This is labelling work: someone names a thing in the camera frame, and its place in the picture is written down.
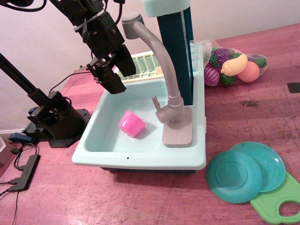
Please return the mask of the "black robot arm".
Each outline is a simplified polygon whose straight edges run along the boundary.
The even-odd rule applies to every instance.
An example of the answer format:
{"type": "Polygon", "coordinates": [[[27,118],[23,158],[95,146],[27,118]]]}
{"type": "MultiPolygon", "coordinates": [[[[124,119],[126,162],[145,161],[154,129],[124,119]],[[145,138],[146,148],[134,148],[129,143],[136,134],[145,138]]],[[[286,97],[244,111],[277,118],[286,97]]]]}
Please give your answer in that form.
{"type": "MultiPolygon", "coordinates": [[[[38,12],[42,6],[27,8],[34,0],[1,0],[0,5],[21,12],[38,12]]],[[[116,66],[124,76],[135,74],[135,65],[130,52],[124,45],[124,38],[117,24],[122,14],[124,0],[114,0],[119,3],[119,15],[116,21],[112,19],[106,8],[108,0],[50,0],[50,2],[75,26],[82,41],[94,54],[87,69],[92,73],[97,83],[101,84],[109,93],[119,94],[126,90],[120,77],[113,72],[116,66]]],[[[2,54],[0,54],[0,68],[28,95],[36,92],[37,88],[18,71],[2,54]]]]}

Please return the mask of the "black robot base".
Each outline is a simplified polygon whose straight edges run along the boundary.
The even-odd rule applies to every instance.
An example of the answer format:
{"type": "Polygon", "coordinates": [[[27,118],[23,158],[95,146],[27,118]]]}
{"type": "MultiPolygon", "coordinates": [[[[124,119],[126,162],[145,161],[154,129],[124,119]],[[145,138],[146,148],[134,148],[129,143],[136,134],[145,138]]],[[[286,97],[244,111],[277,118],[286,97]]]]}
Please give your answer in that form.
{"type": "Polygon", "coordinates": [[[40,89],[28,94],[36,104],[29,111],[30,123],[22,131],[37,141],[47,141],[51,148],[69,147],[78,141],[91,115],[86,109],[75,109],[72,100],[59,91],[48,96],[40,89]]]}

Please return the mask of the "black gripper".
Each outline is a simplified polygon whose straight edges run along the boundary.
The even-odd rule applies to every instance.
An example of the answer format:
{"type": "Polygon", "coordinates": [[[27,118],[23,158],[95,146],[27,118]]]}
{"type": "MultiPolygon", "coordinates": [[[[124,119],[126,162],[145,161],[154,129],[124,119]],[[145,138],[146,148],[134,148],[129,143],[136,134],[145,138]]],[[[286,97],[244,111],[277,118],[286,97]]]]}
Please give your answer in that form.
{"type": "MultiPolygon", "coordinates": [[[[123,76],[131,76],[136,73],[131,54],[123,44],[124,38],[108,12],[104,11],[90,19],[84,19],[82,40],[98,59],[115,55],[115,66],[123,76]]],[[[93,75],[94,81],[110,94],[119,94],[126,90],[120,77],[110,67],[93,67],[91,64],[87,64],[87,69],[93,75]]]]}

